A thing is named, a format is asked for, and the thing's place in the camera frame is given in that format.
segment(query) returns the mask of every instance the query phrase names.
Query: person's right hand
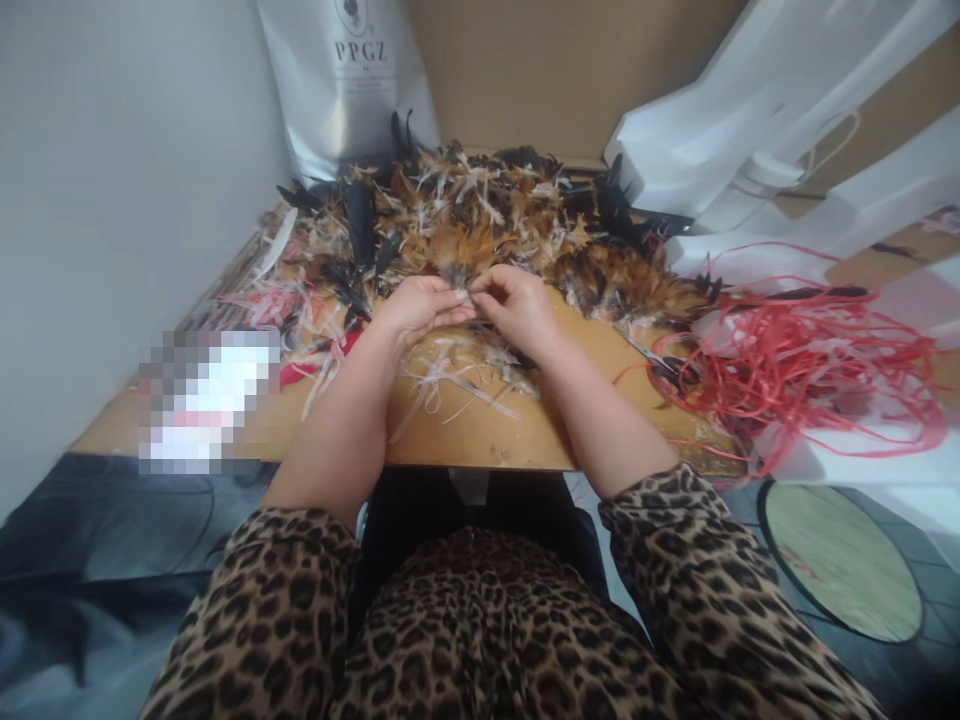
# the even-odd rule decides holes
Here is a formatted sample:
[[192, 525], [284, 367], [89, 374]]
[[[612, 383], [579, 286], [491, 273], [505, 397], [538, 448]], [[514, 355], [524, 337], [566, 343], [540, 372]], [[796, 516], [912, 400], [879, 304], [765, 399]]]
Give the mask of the person's right hand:
[[565, 336], [536, 275], [494, 265], [473, 282], [470, 293], [503, 336], [537, 364], [562, 344]]

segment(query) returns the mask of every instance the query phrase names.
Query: black scissors handle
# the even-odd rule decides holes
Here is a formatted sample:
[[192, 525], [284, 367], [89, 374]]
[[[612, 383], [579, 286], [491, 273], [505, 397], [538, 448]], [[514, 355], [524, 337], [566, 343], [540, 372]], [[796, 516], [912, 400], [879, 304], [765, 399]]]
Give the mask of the black scissors handle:
[[667, 357], [660, 358], [663, 361], [663, 364], [673, 372], [677, 377], [678, 383], [675, 383], [679, 389], [679, 386], [682, 385], [696, 385], [700, 382], [700, 373], [694, 370], [692, 367], [687, 367], [684, 369], [683, 365], [686, 360], [682, 358], [674, 357], [673, 355], [668, 355]]

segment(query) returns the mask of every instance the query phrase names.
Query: white plastic bag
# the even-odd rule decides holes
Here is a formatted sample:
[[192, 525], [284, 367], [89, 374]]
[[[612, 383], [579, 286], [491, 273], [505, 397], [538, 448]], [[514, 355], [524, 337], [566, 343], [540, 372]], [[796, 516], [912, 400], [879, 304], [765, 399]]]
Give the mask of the white plastic bag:
[[295, 172], [310, 187], [391, 152], [390, 116], [440, 144], [402, 0], [258, 0]]

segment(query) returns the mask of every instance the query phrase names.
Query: white wall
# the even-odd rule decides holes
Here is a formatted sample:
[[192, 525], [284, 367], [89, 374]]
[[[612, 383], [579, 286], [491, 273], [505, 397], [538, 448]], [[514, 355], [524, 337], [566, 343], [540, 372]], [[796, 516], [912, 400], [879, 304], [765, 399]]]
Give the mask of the white wall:
[[252, 0], [0, 1], [0, 521], [289, 179]]

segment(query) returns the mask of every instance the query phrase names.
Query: green circular object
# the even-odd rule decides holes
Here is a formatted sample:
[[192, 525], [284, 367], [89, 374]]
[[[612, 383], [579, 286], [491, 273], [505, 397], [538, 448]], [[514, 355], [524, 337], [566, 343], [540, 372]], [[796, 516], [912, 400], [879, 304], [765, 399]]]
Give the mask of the green circular object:
[[760, 525], [784, 572], [827, 617], [881, 642], [923, 624], [910, 567], [879, 525], [833, 488], [768, 482]]

